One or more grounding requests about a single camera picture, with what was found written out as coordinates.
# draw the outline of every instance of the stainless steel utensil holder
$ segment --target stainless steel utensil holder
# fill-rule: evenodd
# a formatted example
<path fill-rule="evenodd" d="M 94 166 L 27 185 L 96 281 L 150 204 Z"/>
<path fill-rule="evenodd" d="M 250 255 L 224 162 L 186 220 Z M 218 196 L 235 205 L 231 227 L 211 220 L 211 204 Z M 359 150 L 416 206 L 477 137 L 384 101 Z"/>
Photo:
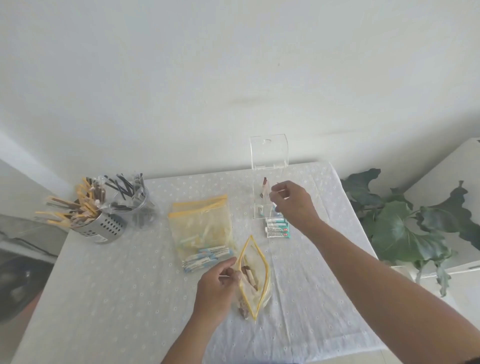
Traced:
<path fill-rule="evenodd" d="M 107 244 L 118 239 L 125 231 L 127 223 L 117 215 L 102 212 L 88 225 L 72 230 L 87 237 L 93 243 Z"/>

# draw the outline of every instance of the table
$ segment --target table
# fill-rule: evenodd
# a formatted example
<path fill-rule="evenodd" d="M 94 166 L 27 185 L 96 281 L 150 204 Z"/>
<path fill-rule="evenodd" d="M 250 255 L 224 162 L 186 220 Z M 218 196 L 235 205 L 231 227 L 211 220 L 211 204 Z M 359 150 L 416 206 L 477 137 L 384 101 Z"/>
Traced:
<path fill-rule="evenodd" d="M 203 273 L 181 270 L 167 214 L 172 202 L 225 193 L 237 244 L 253 234 L 270 264 L 272 298 L 256 323 L 233 307 L 205 363 L 303 363 L 384 348 L 306 237 L 292 227 L 291 239 L 269 241 L 264 222 L 252 219 L 252 182 L 264 175 L 304 186 L 322 219 L 374 255 L 327 162 L 148 180 L 157 224 L 106 245 L 71 231 L 13 363 L 159 363 L 192 313 Z"/>

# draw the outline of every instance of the plastic ziplock bag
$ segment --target plastic ziplock bag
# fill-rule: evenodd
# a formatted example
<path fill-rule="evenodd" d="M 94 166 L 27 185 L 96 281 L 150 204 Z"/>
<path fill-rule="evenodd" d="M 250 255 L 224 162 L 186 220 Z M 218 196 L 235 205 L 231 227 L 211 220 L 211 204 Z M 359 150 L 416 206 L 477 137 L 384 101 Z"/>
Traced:
<path fill-rule="evenodd" d="M 199 249 L 224 245 L 236 250 L 226 194 L 203 201 L 175 203 L 172 210 L 168 220 L 182 261 L 199 253 Z"/>
<path fill-rule="evenodd" d="M 237 259 L 236 270 L 243 272 L 239 285 L 240 310 L 245 304 L 248 312 L 256 321 L 258 313 L 266 306 L 272 292 L 270 266 L 252 235 L 247 239 Z"/>

